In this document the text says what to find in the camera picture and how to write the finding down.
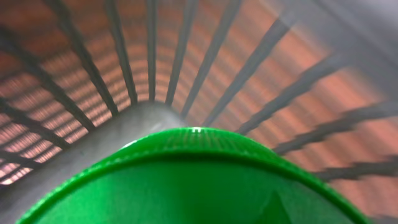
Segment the green lid jar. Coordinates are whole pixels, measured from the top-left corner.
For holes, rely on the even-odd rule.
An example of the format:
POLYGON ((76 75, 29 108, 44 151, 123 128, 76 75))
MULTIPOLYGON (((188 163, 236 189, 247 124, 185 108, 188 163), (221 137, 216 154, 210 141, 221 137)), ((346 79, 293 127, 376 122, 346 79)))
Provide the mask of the green lid jar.
POLYGON ((178 128, 59 185, 21 223, 367 223, 326 183, 240 134, 178 128))

